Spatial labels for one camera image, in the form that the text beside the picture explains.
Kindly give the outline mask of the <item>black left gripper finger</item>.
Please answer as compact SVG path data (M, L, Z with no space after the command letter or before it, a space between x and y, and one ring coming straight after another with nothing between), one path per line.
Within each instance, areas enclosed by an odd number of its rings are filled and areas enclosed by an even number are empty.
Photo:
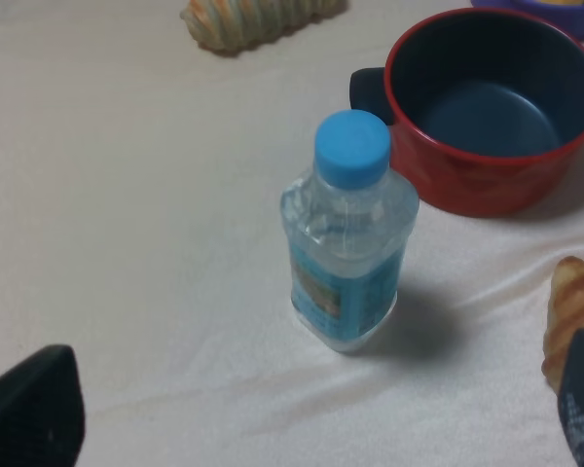
M0 466L74 466L85 436L71 346L47 345L0 376Z

